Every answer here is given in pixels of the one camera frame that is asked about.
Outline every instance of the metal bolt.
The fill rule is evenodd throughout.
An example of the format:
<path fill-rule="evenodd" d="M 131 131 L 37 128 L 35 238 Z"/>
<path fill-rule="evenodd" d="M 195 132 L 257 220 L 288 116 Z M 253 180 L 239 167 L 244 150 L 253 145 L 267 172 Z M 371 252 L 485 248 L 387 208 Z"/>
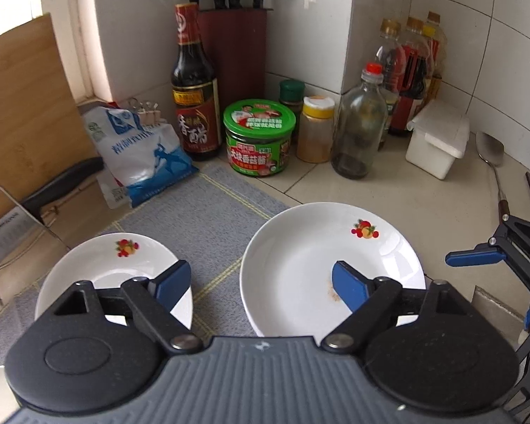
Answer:
<path fill-rule="evenodd" d="M 333 349 L 346 349 L 353 345 L 353 338 L 346 333 L 332 333 L 326 338 L 326 344 Z"/>
<path fill-rule="evenodd" d="M 181 351 L 190 351 L 202 347 L 202 340 L 193 334 L 178 335 L 171 339 L 171 345 Z"/>

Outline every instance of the cleaver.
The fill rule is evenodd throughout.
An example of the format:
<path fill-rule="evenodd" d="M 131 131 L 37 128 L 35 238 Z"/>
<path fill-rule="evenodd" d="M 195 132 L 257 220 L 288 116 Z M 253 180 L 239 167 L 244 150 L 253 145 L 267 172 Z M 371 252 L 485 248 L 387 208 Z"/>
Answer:
<path fill-rule="evenodd" d="M 63 198 L 103 168 L 104 162 L 100 157 L 80 161 L 20 202 L 30 215 L 16 206 L 2 216 L 0 218 L 0 262 L 30 236 L 36 222 L 44 224 L 41 218 L 42 207 Z"/>

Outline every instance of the large white plate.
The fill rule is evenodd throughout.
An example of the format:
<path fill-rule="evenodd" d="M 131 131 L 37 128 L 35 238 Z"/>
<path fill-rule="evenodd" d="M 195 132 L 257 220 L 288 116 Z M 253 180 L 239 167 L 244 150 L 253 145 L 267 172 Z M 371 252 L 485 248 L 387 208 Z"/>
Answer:
<path fill-rule="evenodd" d="M 116 243 L 122 239 L 137 242 L 140 247 L 133 255 L 118 257 Z M 114 288 L 132 277 L 156 277 L 177 261 L 171 250 L 147 236 L 112 233 L 94 237 L 72 249 L 53 267 L 37 298 L 35 318 L 41 316 L 77 280 L 90 280 L 95 288 Z M 186 328 L 190 328 L 193 317 L 190 287 L 178 300 L 171 314 Z M 122 322 L 118 317 L 109 316 L 108 319 Z"/>
<path fill-rule="evenodd" d="M 378 237 L 352 234 L 359 219 L 375 226 Z M 241 299 L 256 334 L 313 335 L 320 342 L 345 320 L 351 311 L 332 288 L 338 260 L 369 278 L 389 276 L 405 288 L 425 288 L 413 248 L 379 216 L 334 202 L 293 207 L 266 222 L 243 254 Z"/>

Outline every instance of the knife block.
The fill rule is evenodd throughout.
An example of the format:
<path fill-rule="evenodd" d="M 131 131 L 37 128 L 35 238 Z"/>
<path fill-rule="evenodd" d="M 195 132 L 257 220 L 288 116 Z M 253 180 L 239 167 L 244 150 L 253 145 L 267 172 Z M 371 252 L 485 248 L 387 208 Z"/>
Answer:
<path fill-rule="evenodd" d="M 204 52 L 218 78 L 220 114 L 235 101 L 260 99 L 265 93 L 267 11 L 201 11 L 198 25 Z"/>

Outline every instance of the gray mat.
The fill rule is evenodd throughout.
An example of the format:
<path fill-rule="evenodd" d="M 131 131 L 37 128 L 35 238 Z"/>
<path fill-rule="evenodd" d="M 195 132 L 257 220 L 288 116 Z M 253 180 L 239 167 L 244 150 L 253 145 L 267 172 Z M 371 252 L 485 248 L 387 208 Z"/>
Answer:
<path fill-rule="evenodd" d="M 240 297 L 241 257 L 253 234 L 287 206 L 254 188 L 229 168 L 209 165 L 199 174 L 134 209 L 106 230 L 152 237 L 192 268 L 192 330 L 211 336 L 254 335 Z M 40 283 L 0 313 L 0 365 L 32 322 Z"/>

